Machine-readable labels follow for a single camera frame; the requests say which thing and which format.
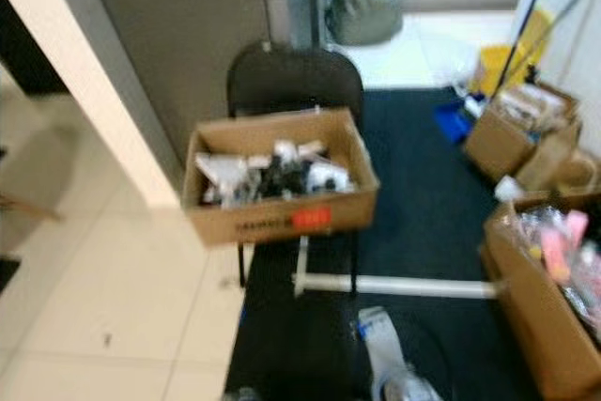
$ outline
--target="white pipe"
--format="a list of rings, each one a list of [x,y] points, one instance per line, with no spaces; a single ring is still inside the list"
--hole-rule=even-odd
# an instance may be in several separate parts
[[[296,274],[292,280],[296,286]],[[350,276],[347,274],[302,275],[305,290],[350,291]],[[448,281],[441,279],[414,279],[408,277],[358,276],[357,291],[404,296],[429,296],[439,298],[494,299],[497,287],[488,282]]]
[[[307,259],[309,249],[309,237],[300,237],[299,243],[299,258],[297,259],[297,272],[293,276],[294,281],[294,296],[298,297],[302,294],[305,288],[305,276],[307,274]]]

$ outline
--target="yellow bucket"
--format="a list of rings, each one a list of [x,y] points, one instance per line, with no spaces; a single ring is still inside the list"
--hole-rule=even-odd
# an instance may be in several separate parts
[[[528,20],[528,25],[517,45],[516,52],[511,60],[507,74],[511,73],[517,63],[522,61],[526,52],[530,50],[535,41],[548,28],[550,23],[551,18],[548,13],[540,9],[532,12],[531,17]],[[539,43],[536,50],[528,57],[528,62],[522,64],[520,69],[511,77],[511,80],[505,80],[503,87],[522,84],[524,82],[524,77],[528,74],[528,65],[538,64],[546,47],[547,40],[545,39]],[[492,96],[510,52],[511,46],[508,45],[484,47],[480,51],[480,67],[471,81],[470,91],[482,91],[488,97]]]

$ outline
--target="black floor mat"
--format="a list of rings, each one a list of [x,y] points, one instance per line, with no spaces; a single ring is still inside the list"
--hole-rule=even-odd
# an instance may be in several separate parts
[[[364,138],[382,188],[360,236],[360,274],[485,280],[482,223],[489,187],[433,114],[451,90],[365,93]],[[348,272],[345,236],[311,239],[309,271]],[[259,246],[226,389],[264,401],[370,399],[369,362],[350,323],[364,307],[391,315],[406,358],[447,401],[538,399],[495,301],[307,292],[290,275],[297,242]]]
[[[0,258],[0,294],[2,294],[20,265],[21,262],[19,260],[6,257]]]

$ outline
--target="plastic bag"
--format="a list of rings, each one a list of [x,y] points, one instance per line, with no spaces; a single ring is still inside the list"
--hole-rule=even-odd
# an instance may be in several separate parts
[[[403,26],[400,0],[331,0],[326,23],[340,44],[390,39]]]

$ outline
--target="red label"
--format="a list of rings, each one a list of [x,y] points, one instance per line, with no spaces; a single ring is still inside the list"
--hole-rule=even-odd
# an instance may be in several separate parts
[[[331,224],[331,209],[329,207],[298,210],[292,215],[292,225],[295,229],[320,227]]]

